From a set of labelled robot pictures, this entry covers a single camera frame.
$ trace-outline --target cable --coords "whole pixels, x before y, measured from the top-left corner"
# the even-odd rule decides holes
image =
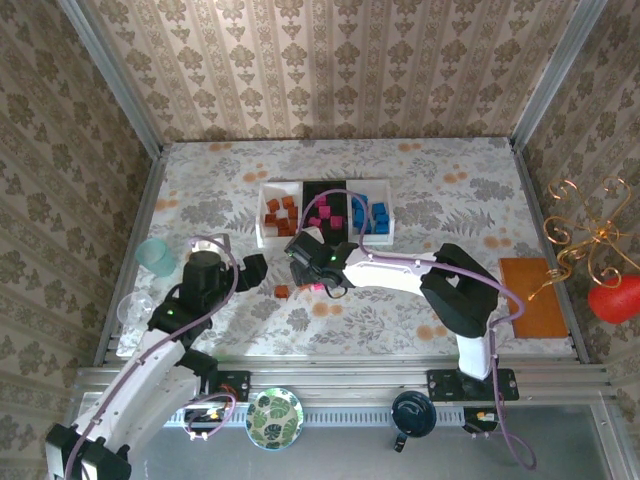
[[[187,405],[185,405],[182,408],[189,408],[193,405],[198,405],[199,403],[204,403],[204,402],[208,402],[209,400],[213,400],[215,398],[220,398],[220,397],[226,397],[228,399],[231,400],[231,407],[229,408],[229,411],[225,411],[224,413],[224,418],[222,419],[222,422],[220,422],[220,425],[218,425],[217,427],[215,427],[213,430],[211,430],[210,432],[208,432],[206,435],[207,437],[205,438],[203,436],[203,438],[205,438],[205,440],[209,437],[212,437],[213,435],[215,435],[216,433],[218,433],[218,431],[220,431],[220,429],[222,427],[225,426],[225,424],[227,424],[229,422],[229,420],[231,420],[231,417],[233,416],[233,412],[236,409],[236,396],[233,395],[232,393],[214,393],[213,395],[208,395],[204,398],[201,398],[195,402],[191,402],[188,403]],[[199,417],[194,417],[192,418],[189,423],[187,424],[187,427],[185,428],[185,431],[189,434],[189,436],[191,436],[193,432],[193,430],[191,430],[191,425],[193,425],[193,422]]]
[[[313,198],[311,200],[311,202],[309,202],[307,207],[304,209],[304,212],[302,212],[302,218],[300,220],[300,225],[298,225],[298,231],[300,231],[302,229],[302,227],[304,226],[304,221],[306,220],[307,215],[309,214],[309,211],[311,210],[311,207],[313,206],[313,204],[316,203],[318,198],[320,196],[329,195],[329,194],[332,194],[332,193],[346,193],[347,195],[351,195],[352,197],[356,198],[360,202],[360,205],[362,206],[362,209],[364,211],[368,210],[367,209],[367,204],[364,202],[362,197],[356,192],[353,192],[351,190],[342,189],[342,188],[332,188],[330,190],[325,190],[324,192],[322,192],[322,195],[318,195],[315,198]],[[385,255],[380,255],[380,254],[377,254],[377,253],[374,253],[374,252],[370,252],[369,250],[367,250],[365,248],[365,246],[364,246],[364,232],[365,232],[368,224],[369,224],[369,215],[365,215],[364,225],[362,225],[362,228],[360,229],[360,236],[358,237],[358,247],[360,248],[360,250],[365,255],[367,255],[369,257],[369,259],[371,261],[384,260],[384,261],[388,262],[391,265],[415,266],[415,262],[416,262],[415,259],[398,258],[398,257],[387,257]],[[496,282],[495,280],[487,278],[487,277],[485,277],[483,275],[480,275],[478,273],[466,270],[464,268],[454,267],[453,265],[448,265],[446,263],[433,262],[433,261],[430,261],[430,260],[422,260],[421,259],[420,260],[420,264],[428,266],[428,267],[432,267],[432,268],[438,268],[438,269],[441,269],[441,270],[447,270],[449,272],[453,272],[453,273],[456,273],[458,275],[464,275],[466,277],[473,278],[474,280],[478,280],[478,281],[480,281],[482,283],[485,283],[486,285],[489,285],[489,286],[495,288],[496,290],[498,290],[499,293],[509,297],[518,306],[518,311],[516,313],[513,313],[511,315],[507,315],[506,317],[502,317],[502,318],[498,318],[496,320],[493,320],[493,321],[489,322],[489,325],[488,325],[488,327],[489,327],[489,351],[490,351],[490,354],[491,354],[491,369],[492,369],[492,375],[493,375],[492,376],[492,379],[493,379],[493,394],[494,394],[494,397],[495,397],[496,411],[498,412],[498,419],[500,420],[500,427],[501,427],[501,430],[502,430],[502,434],[504,436],[505,442],[507,443],[507,447],[509,448],[509,451],[511,452],[511,455],[518,462],[518,464],[520,464],[520,466],[523,467],[524,469],[526,469],[526,470],[535,470],[537,465],[538,465],[538,460],[536,458],[536,455],[535,455],[533,449],[524,440],[522,440],[521,438],[509,433],[509,431],[507,430],[504,408],[500,404],[500,391],[498,389],[498,364],[497,364],[497,361],[496,361],[496,359],[498,358],[498,354],[496,353],[496,339],[495,339],[496,327],[498,325],[502,324],[502,323],[513,322],[517,318],[521,317],[522,314],[524,313],[524,310],[525,310],[524,303],[522,302],[522,300],[515,293],[513,293],[511,290],[509,290],[507,287],[505,287],[501,283]],[[513,445],[513,442],[512,442],[512,439],[517,441],[520,445],[522,445],[529,452],[529,455],[531,456],[531,463],[530,464],[525,463],[525,461],[522,460],[522,458],[520,457],[518,452],[516,452],[515,446]]]
[[[113,399],[116,397],[118,392],[120,392],[120,390],[125,385],[127,380],[131,378],[131,375],[133,375],[136,369],[140,365],[143,365],[146,359],[149,358],[151,355],[153,355],[163,345],[166,345],[167,343],[173,341],[175,338],[179,337],[186,331],[191,330],[192,328],[200,325],[202,322],[206,322],[207,320],[209,320],[209,318],[211,318],[213,315],[218,313],[218,311],[229,302],[229,300],[231,299],[231,296],[235,293],[236,288],[238,287],[238,262],[236,262],[236,259],[231,253],[231,250],[229,250],[227,247],[225,247],[222,243],[218,242],[217,240],[214,240],[213,238],[209,238],[205,236],[191,237],[188,240],[188,243],[191,247],[193,247],[194,242],[197,242],[197,241],[206,241],[206,242],[213,243],[216,247],[220,248],[229,257],[229,262],[231,263],[231,268],[233,270],[233,282],[231,284],[229,293],[227,293],[227,295],[224,297],[222,302],[216,305],[216,307],[213,310],[211,310],[211,312],[207,313],[206,315],[203,315],[200,318],[197,318],[193,322],[188,323],[184,327],[179,328],[178,330],[173,332],[171,335],[160,340],[158,343],[153,345],[149,350],[147,350],[145,353],[140,355],[136,363],[133,363],[131,365],[131,368],[129,368],[129,370],[123,373],[118,383],[114,385],[111,392],[109,392],[109,395],[107,395],[107,397],[104,399],[104,402],[102,402],[102,405],[100,405],[100,408],[98,408],[96,414],[91,418],[91,422],[87,425],[87,428],[85,428],[85,430],[80,435],[80,438],[78,438],[75,445],[71,449],[71,453],[69,454],[69,458],[67,460],[67,464],[64,469],[64,480],[71,480],[71,472],[73,470],[73,464],[75,463],[76,458],[78,457],[78,452],[80,452],[80,448],[82,447],[82,444],[85,442],[85,440],[91,433],[91,430],[93,430],[93,426],[100,422],[100,417],[104,414],[104,412],[109,407],[109,404],[113,401]]]

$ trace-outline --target floral tablecloth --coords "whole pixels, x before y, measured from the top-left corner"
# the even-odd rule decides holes
[[[500,278],[499,259],[541,256],[513,155],[504,138],[256,141],[171,147],[149,236],[167,241],[179,268],[156,278],[140,268],[136,290],[160,302],[179,283],[194,234],[226,232],[234,255],[256,253],[255,214],[262,181],[389,178],[396,216],[394,245],[381,250],[437,251],[456,243]],[[385,289],[351,290],[332,300],[296,291],[288,257],[265,249],[259,288],[235,295],[194,347],[217,355],[451,355],[455,337],[427,302]],[[273,296],[287,284],[288,300]],[[506,312],[501,299],[494,315]],[[118,355],[141,333],[125,330]],[[572,355],[569,339],[515,339],[498,333],[499,351]]]

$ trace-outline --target black bracket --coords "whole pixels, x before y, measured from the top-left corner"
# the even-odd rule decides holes
[[[432,402],[493,402],[493,380],[476,380],[456,369],[428,370],[427,387]],[[516,375],[509,368],[498,369],[498,390],[503,401],[520,399]]]
[[[218,371],[217,385],[214,389],[209,389],[210,393],[226,392],[227,390],[222,388],[222,385],[227,385],[235,391],[237,402],[248,402],[251,390],[251,372],[244,370]]]

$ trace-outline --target clear plastic cup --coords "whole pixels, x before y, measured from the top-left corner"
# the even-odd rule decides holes
[[[125,327],[145,330],[151,319],[155,304],[144,292],[133,292],[120,300],[118,304],[118,320]]]

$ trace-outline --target red ball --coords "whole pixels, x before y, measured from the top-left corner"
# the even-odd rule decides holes
[[[616,278],[610,278],[606,285],[615,285]],[[600,320],[618,324],[640,313],[640,275],[623,275],[622,283],[616,288],[602,285],[589,292],[589,306]]]

